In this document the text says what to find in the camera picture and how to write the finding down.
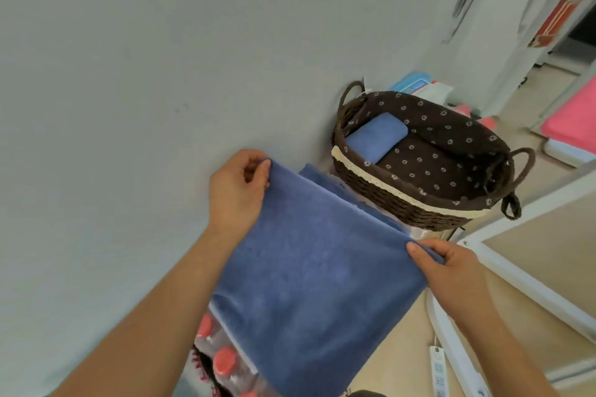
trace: brown fabric basket liner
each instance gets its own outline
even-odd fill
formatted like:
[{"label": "brown fabric basket liner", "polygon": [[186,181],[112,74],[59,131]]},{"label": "brown fabric basket liner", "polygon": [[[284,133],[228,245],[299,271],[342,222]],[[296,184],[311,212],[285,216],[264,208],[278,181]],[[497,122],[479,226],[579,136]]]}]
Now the brown fabric basket liner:
[{"label": "brown fabric basket liner", "polygon": [[[360,87],[362,93],[356,99],[344,105],[343,103],[347,94],[354,87]],[[470,216],[470,211],[478,211],[476,213],[481,213],[480,211],[483,211],[484,209],[490,209],[499,200],[503,200],[501,210],[505,216],[507,216],[507,218],[515,220],[521,216],[521,207],[519,200],[514,193],[514,189],[523,181],[527,173],[534,165],[535,153],[532,149],[522,148],[511,153],[508,146],[500,138],[498,138],[494,132],[488,130],[481,124],[477,123],[471,118],[467,118],[463,115],[457,114],[456,112],[452,112],[451,110],[449,110],[447,113],[447,110],[444,107],[426,100],[421,100],[416,96],[395,93],[392,91],[366,94],[364,91],[365,88],[363,82],[355,81],[347,87],[346,91],[342,95],[337,113],[337,123],[332,135],[332,144],[334,146],[338,146],[341,149],[342,154],[347,160],[349,160],[349,162],[351,162],[352,165],[360,168],[366,174],[373,176],[383,184],[397,189],[399,192],[406,195],[406,198],[413,198],[414,200],[420,202],[421,205],[425,205],[426,207],[436,207],[437,212],[414,205],[406,201],[406,199],[400,198],[395,194],[390,193],[390,191],[369,182],[362,176],[350,170],[342,162],[343,159],[337,160],[336,157],[333,157],[333,163],[337,174],[345,183],[347,183],[347,185],[349,185],[351,189],[361,194],[365,198],[368,198],[378,207],[381,207],[387,212],[393,214],[402,222],[411,226],[432,231],[444,231],[461,227],[468,221],[472,220],[472,218],[468,218]],[[412,106],[415,107],[416,110],[404,110],[404,106]],[[462,162],[463,165],[457,165],[462,169],[456,169],[456,171],[470,171],[470,174],[476,173],[475,176],[477,179],[480,179],[484,174],[486,174],[487,177],[483,181],[483,188],[481,187],[472,189],[472,186],[470,186],[469,189],[466,190],[465,185],[463,185],[466,184],[463,175],[457,175],[452,177],[452,179],[460,184],[458,191],[463,192],[464,196],[461,198],[459,195],[457,195],[456,198],[453,194],[448,194],[447,198],[445,198],[444,195],[443,197],[441,195],[436,196],[429,191],[422,191],[422,189],[417,188],[417,185],[420,185],[421,182],[424,183],[423,185],[427,185],[422,171],[416,171],[415,173],[416,175],[421,176],[418,183],[411,182],[412,179],[408,178],[407,175],[403,176],[402,174],[399,174],[398,170],[400,170],[401,173],[405,173],[405,171],[402,168],[395,166],[396,157],[390,158],[389,153],[387,155],[387,159],[384,158],[381,162],[379,162],[379,164],[377,164],[381,165],[386,163],[387,165],[384,166],[388,169],[384,169],[383,167],[377,166],[375,164],[370,164],[369,162],[363,160],[345,143],[345,137],[357,130],[364,123],[370,121],[370,119],[384,112],[390,112],[393,116],[396,116],[398,119],[404,122],[408,121],[406,117],[412,118],[414,115],[425,114],[425,120],[435,120],[435,123],[431,124],[433,126],[437,126],[436,121],[439,119],[441,121],[450,120],[447,122],[453,125],[453,129],[448,130],[448,132],[453,133],[450,135],[451,137],[457,137],[457,135],[459,135],[458,132],[464,132],[466,128],[468,128],[466,132],[474,132],[475,135],[473,135],[473,137],[475,140],[475,149],[473,151],[475,151],[476,155],[466,154],[463,150],[453,150],[455,146],[453,146],[453,149],[450,149],[446,143],[442,145],[441,142],[443,141],[442,135],[444,131],[442,131],[440,127],[436,128],[434,131],[431,131],[431,129],[425,131],[425,134],[433,134],[434,136],[425,135],[423,138],[422,134],[415,135],[409,133],[407,138],[413,138],[418,142],[416,145],[423,145],[427,149],[429,147],[436,148],[430,150],[436,150],[438,154],[442,155],[441,158],[445,156],[444,160],[453,160],[454,163]],[[417,131],[413,128],[413,124],[410,124],[408,127],[411,128],[410,132]],[[521,152],[528,155],[528,161],[524,167],[524,170],[522,170],[520,175],[515,178],[515,170],[512,159],[514,155]],[[416,162],[414,160],[410,160],[410,165],[408,166],[410,167],[408,171],[415,171],[417,169]],[[511,215],[507,212],[508,208],[512,212]]]}]

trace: floor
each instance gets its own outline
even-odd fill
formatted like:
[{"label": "floor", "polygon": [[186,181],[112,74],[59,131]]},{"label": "floor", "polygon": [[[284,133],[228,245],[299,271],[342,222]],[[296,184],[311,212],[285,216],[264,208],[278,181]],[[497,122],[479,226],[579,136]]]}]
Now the floor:
[{"label": "floor", "polygon": [[[538,152],[534,170],[517,192],[522,202],[573,170],[540,153],[544,139],[525,127],[532,124],[541,107],[556,98],[575,78],[574,74],[548,65],[533,69],[526,84],[513,95],[499,117],[495,132],[512,149],[531,146]],[[516,169],[521,169],[524,161],[518,157]],[[596,288],[593,273],[596,250],[591,243],[596,233],[591,224],[595,207],[596,196],[586,196],[564,210],[544,215],[486,243],[596,316],[596,303],[591,297]],[[466,229],[473,230],[495,216],[498,216],[498,208],[485,219],[469,223]],[[489,271],[486,274],[503,319],[542,370],[547,372],[596,357],[595,345],[497,275]],[[432,345],[433,338],[422,295],[354,378],[351,391],[368,389],[388,397],[432,396],[428,346]],[[451,397],[463,395],[451,369],[448,382]],[[596,381],[566,389],[561,394],[564,397],[596,395]]]}]

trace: white frame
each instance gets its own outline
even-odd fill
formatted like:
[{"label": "white frame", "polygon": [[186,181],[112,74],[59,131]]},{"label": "white frame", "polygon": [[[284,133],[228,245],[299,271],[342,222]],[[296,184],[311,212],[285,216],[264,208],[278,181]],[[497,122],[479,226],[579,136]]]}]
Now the white frame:
[{"label": "white frame", "polygon": [[[587,340],[596,344],[595,318],[483,243],[486,239],[575,201],[593,191],[596,191],[596,160],[574,170],[570,176],[561,179],[532,198],[524,205],[523,215],[518,220],[498,218],[485,223],[469,235],[466,235],[464,230],[458,229],[451,240],[473,250],[484,266],[565,322]],[[474,368],[450,318],[430,291],[427,296],[427,309],[431,324],[466,397],[490,395],[486,383]],[[596,361],[581,361],[559,370],[550,371],[546,375],[556,389],[575,386],[596,377]]]}]

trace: right hand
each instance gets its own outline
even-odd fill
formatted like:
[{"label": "right hand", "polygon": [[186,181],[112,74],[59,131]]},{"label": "right hand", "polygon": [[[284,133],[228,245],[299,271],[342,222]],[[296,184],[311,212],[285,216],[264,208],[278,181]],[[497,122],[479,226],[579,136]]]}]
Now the right hand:
[{"label": "right hand", "polygon": [[445,264],[440,265],[419,245],[413,242],[407,245],[409,255],[426,276],[433,295],[460,329],[480,326],[499,317],[483,267],[472,250],[440,239],[419,242],[445,258]]}]

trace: finger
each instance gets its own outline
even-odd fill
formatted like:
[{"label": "finger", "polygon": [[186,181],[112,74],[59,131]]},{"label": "finger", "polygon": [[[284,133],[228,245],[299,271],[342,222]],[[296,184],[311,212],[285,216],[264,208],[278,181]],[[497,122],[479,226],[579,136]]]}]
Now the finger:
[{"label": "finger", "polygon": [[431,250],[443,257],[447,257],[453,252],[454,248],[459,247],[455,243],[447,242],[446,240],[441,239],[421,239],[418,241],[418,243],[429,247]]},{"label": "finger", "polygon": [[253,187],[258,189],[265,189],[267,181],[269,181],[269,170],[271,169],[271,159],[263,160],[255,171],[253,180],[250,183]]},{"label": "finger", "polygon": [[266,159],[268,156],[262,151],[258,149],[241,149],[240,151],[236,152],[230,159],[227,161],[226,165],[232,167],[239,167],[244,170],[246,167],[249,166],[251,162],[260,163],[263,159]]},{"label": "finger", "polygon": [[408,242],[406,249],[408,250],[410,257],[414,262],[416,262],[418,268],[422,270],[422,273],[424,273],[427,278],[432,274],[433,271],[436,270],[437,267],[440,267],[440,265],[437,264],[435,260],[431,258],[420,245],[417,245],[413,242]]}]

